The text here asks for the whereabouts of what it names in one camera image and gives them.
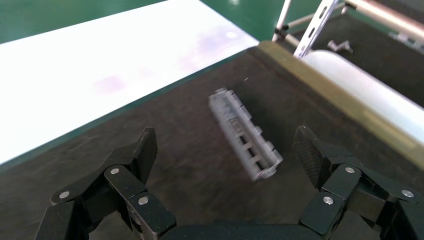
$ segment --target conveyor belt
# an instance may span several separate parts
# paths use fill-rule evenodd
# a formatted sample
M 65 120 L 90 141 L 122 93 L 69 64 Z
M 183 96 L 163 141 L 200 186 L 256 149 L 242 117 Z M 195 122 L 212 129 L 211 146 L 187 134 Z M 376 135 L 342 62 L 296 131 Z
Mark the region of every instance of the conveyor belt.
M 282 55 L 291 72 L 305 73 L 290 53 Z M 322 78 L 316 73 L 303 77 Z M 208 107 L 208 97 L 223 87 L 234 90 L 264 138 L 283 155 L 274 176 L 252 183 L 227 143 Z M 147 186 L 179 225 L 216 220 L 296 224 L 316 193 L 292 151 L 298 125 L 308 125 L 323 141 L 345 146 L 368 167 L 424 191 L 424 176 L 412 163 L 251 48 L 0 175 L 0 239 L 33 239 L 51 194 L 95 170 L 110 149 L 132 143 L 147 126 L 155 127 L 158 141 Z M 375 234 L 363 222 L 353 222 L 343 230 L 348 233 L 334 239 L 375 239 L 369 238 Z M 92 239 L 118 240 L 131 234 L 111 217 Z

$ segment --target small metal part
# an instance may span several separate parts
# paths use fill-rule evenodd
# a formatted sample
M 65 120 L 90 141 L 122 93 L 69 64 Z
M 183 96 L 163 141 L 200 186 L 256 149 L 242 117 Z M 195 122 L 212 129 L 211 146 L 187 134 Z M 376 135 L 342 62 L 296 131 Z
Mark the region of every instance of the small metal part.
M 346 167 L 344 170 L 346 170 L 346 172 L 353 174 L 355 172 L 355 170 L 351 167 Z
M 346 13 L 348 12 L 348 9 L 349 9 L 349 7 L 345 5 L 345 6 L 341 9 L 341 14 L 346 14 Z
M 408 190 L 402 190 L 402 194 L 407 196 L 408 198 L 413 198 L 414 194 Z
M 67 198 L 69 196 L 69 191 L 64 191 L 61 194 L 59 194 L 60 199 Z
M 346 50 L 351 54 L 354 53 L 354 50 L 351 48 L 351 44 L 348 40 L 340 43 L 339 45 L 337 45 L 333 40 L 331 40 L 328 42 L 327 47 L 335 53 L 339 52 L 340 50 Z
M 119 173 L 119 169 L 118 168 L 114 168 L 114 169 L 110 170 L 110 173 L 111 174 L 117 174 L 117 173 Z
M 329 196 L 325 196 L 322 200 L 324 201 L 324 203 L 326 203 L 328 205 L 331 205 L 331 204 L 334 203 L 334 200 Z
M 146 196 L 144 196 L 144 197 L 141 197 L 141 198 L 138 200 L 138 204 L 140 204 L 140 205 L 145 205 L 146 203 L 148 203 L 148 201 L 149 201 L 149 199 L 148 199 Z

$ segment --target gray plastic part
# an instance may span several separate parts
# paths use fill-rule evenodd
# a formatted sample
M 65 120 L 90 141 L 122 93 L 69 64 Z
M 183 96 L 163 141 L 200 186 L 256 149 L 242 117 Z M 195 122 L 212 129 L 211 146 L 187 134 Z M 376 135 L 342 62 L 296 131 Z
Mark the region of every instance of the gray plastic part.
M 221 88 L 209 97 L 209 107 L 235 153 L 253 181 L 276 173 L 283 158 L 272 143 L 262 137 L 260 127 L 232 90 Z

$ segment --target metal bracket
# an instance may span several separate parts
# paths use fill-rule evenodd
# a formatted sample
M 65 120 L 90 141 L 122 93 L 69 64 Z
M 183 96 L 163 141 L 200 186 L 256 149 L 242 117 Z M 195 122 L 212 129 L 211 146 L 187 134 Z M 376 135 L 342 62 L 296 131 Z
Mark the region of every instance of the metal bracket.
M 330 15 L 334 11 L 338 1 L 339 0 L 322 0 L 303 34 L 299 45 L 294 51 L 295 58 L 301 59 L 308 54 Z
M 340 50 L 346 50 L 351 54 L 354 53 L 354 50 L 351 48 L 351 43 L 348 40 L 340 43 L 339 45 L 337 45 L 333 40 L 331 40 L 328 42 L 327 47 L 335 53 L 337 53 Z

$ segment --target metal screw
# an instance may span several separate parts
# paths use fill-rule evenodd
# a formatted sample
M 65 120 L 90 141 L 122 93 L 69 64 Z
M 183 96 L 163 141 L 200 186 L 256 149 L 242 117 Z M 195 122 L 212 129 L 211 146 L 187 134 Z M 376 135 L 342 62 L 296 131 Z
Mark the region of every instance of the metal screw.
M 344 6 L 342 9 L 341 9 L 341 14 L 345 14 L 347 11 L 348 11 L 348 6 Z
M 111 174 L 117 174 L 117 173 L 119 173 L 119 169 L 118 168 L 114 168 L 114 169 L 110 170 L 110 173 Z
M 67 196 L 69 196 L 69 191 L 64 191 L 64 192 L 62 192 L 61 194 L 59 194 L 59 198 L 60 198 L 60 199 L 64 199 L 64 198 L 66 198 Z
M 346 167 L 344 170 L 346 170 L 346 172 L 353 174 L 355 172 L 355 170 L 351 167 Z
M 408 198 L 413 198 L 414 194 L 408 190 L 402 190 L 403 195 L 407 196 Z
M 334 203 L 334 200 L 329 196 L 325 196 L 323 200 L 324 200 L 324 203 L 326 203 L 328 205 L 331 205 L 331 204 Z
M 145 205 L 148 201 L 149 199 L 146 196 L 144 196 L 138 200 L 138 204 Z

